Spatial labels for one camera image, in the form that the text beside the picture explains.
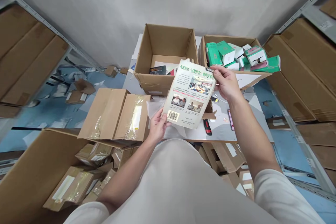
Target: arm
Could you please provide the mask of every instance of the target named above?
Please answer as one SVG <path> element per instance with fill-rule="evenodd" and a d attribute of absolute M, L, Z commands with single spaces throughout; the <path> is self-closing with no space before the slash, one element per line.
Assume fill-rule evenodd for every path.
<path fill-rule="evenodd" d="M 97 201 L 103 203 L 110 214 L 117 210 L 134 192 L 156 144 L 162 140 L 166 128 L 171 125 L 166 121 L 167 114 L 163 114 L 161 117 L 162 111 L 163 108 L 151 119 L 151 129 L 147 139 L 111 178 L 98 197 Z"/>
<path fill-rule="evenodd" d="M 219 66 L 212 66 L 217 80 L 216 90 L 228 101 L 237 140 L 254 180 L 258 172 L 273 169 L 282 172 L 265 132 L 256 120 L 250 105 L 238 86 L 236 75 Z"/>

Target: open cardboard box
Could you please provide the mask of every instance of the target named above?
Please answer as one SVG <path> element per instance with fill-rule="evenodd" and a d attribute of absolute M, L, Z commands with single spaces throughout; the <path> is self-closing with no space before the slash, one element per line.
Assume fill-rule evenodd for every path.
<path fill-rule="evenodd" d="M 167 96 L 174 76 L 150 75 L 150 68 L 155 61 L 179 64 L 187 58 L 198 64 L 194 29 L 146 24 L 134 75 L 146 94 Z"/>
<path fill-rule="evenodd" d="M 256 38 L 245 38 L 245 37 L 232 37 L 232 36 L 223 36 L 223 35 L 204 35 L 201 40 L 201 44 L 198 49 L 198 63 L 202 66 L 207 66 L 207 55 L 205 53 L 205 44 L 214 42 L 218 43 L 221 41 L 226 43 L 231 43 L 236 46 L 242 47 L 246 44 L 250 46 L 259 46 L 261 47 L 258 39 Z M 266 72 L 243 72 L 243 71 L 233 71 L 236 73 L 238 84 L 241 90 L 244 90 L 250 86 L 253 86 L 261 79 L 266 78 L 267 76 L 272 75 L 272 73 Z"/>
<path fill-rule="evenodd" d="M 78 139 L 78 133 L 78 129 L 41 131 L 0 183 L 2 223 L 63 223 L 77 207 L 53 212 L 42 206 L 68 168 L 82 165 L 75 155 L 90 141 Z M 132 148 L 108 142 L 123 150 Z"/>

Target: forearm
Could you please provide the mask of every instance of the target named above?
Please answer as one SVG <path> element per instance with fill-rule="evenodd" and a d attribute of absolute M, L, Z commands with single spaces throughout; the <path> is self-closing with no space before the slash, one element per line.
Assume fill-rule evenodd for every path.
<path fill-rule="evenodd" d="M 264 169 L 281 172 L 267 135 L 256 120 L 243 96 L 229 102 L 231 117 L 239 146 L 246 158 L 252 178 Z"/>
<path fill-rule="evenodd" d="M 118 209 L 133 193 L 155 146 L 153 141 L 144 141 L 107 183 L 97 201 L 104 203 L 110 213 Z"/>

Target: blue floor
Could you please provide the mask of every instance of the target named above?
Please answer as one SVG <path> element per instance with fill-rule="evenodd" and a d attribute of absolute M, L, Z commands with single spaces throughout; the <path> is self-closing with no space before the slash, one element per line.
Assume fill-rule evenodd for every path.
<path fill-rule="evenodd" d="M 66 81 L 69 81 L 67 77 L 70 73 L 76 72 L 74 68 L 60 68 L 62 74 L 67 74 Z M 97 88 L 122 88 L 125 77 L 122 74 L 117 74 L 115 78 L 108 77 L 98 72 L 88 73 L 87 79 L 92 84 L 100 83 L 104 81 L 103 85 L 97 85 Z M 261 80 L 254 86 L 254 90 L 260 101 L 261 108 L 266 118 L 272 116 L 281 116 L 282 112 L 271 93 L 271 89 L 267 81 Z M 65 97 L 52 97 L 52 94 L 56 91 L 56 87 L 45 85 L 41 92 L 37 95 L 37 98 L 41 103 L 32 108 L 24 108 L 21 117 L 16 122 L 17 127 L 39 127 L 43 124 L 45 127 L 51 127 L 53 122 L 60 121 L 66 123 L 66 128 L 81 127 L 81 123 L 84 121 L 88 109 L 82 107 L 82 104 L 69 105 L 65 103 Z M 40 99 L 50 94 L 47 99 Z M 90 101 L 93 100 L 94 95 L 88 96 L 85 102 L 87 108 L 90 105 Z M 14 131 L 11 130 L 8 135 L 0 143 L 0 152 L 25 150 L 35 137 L 37 132 L 32 131 Z M 296 169 L 300 169 L 306 172 L 312 172 L 309 164 L 307 163 L 301 148 L 299 147 L 296 139 L 290 131 L 281 131 L 271 129 L 271 134 L 274 139 L 278 158 L 283 165 L 287 165 Z M 308 182 L 317 184 L 316 180 L 310 179 Z M 318 214 L 323 218 L 326 223 L 335 223 L 336 204 L 323 199 L 313 193 L 298 188 L 300 193 L 305 199 L 314 207 Z"/>

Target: left hand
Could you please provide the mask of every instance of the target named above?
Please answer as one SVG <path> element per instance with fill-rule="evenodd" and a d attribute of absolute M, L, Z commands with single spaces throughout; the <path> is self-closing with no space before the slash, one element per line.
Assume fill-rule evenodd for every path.
<path fill-rule="evenodd" d="M 167 114 L 164 113 L 161 116 L 162 111 L 163 108 L 161 108 L 151 119 L 149 135 L 146 141 L 153 141 L 155 144 L 157 144 L 163 139 L 166 128 L 172 124 L 167 122 Z"/>

